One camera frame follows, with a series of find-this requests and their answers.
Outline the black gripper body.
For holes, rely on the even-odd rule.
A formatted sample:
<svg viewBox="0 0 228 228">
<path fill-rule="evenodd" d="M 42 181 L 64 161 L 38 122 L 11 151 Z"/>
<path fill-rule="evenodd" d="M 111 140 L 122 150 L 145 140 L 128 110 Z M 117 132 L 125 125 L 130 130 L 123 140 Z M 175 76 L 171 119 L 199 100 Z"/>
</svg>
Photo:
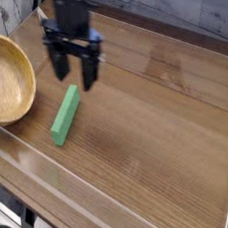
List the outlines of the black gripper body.
<svg viewBox="0 0 228 228">
<path fill-rule="evenodd" d="M 99 57 L 101 34 L 91 27 L 89 0 L 52 0 L 54 17 L 41 18 L 44 44 L 53 62 L 64 61 L 68 55 L 75 57 Z"/>
</svg>

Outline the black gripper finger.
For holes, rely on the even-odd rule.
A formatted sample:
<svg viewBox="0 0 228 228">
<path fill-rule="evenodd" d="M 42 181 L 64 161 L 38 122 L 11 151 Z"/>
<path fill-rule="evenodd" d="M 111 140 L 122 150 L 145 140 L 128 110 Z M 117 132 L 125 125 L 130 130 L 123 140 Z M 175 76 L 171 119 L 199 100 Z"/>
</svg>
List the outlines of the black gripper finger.
<svg viewBox="0 0 228 228">
<path fill-rule="evenodd" d="M 84 81 L 84 90 L 89 91 L 98 79 L 99 75 L 99 53 L 94 53 L 92 55 L 83 54 L 81 56 L 82 72 L 83 72 L 83 81 Z"/>
<path fill-rule="evenodd" d="M 54 73 L 58 80 L 63 80 L 70 71 L 70 64 L 68 62 L 68 55 L 66 49 L 57 44 L 49 44 L 47 47 L 51 63 L 54 67 Z"/>
</svg>

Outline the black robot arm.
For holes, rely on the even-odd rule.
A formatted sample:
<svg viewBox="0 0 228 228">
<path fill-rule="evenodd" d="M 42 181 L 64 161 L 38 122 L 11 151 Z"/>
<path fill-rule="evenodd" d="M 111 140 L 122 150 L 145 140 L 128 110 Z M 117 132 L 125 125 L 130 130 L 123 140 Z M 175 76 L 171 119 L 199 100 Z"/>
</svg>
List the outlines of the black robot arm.
<svg viewBox="0 0 228 228">
<path fill-rule="evenodd" d="M 81 60 L 84 90 L 98 79 L 103 36 L 90 26 L 93 3 L 89 0 L 52 0 L 55 16 L 41 19 L 43 43 L 58 80 L 70 72 L 68 57 Z"/>
</svg>

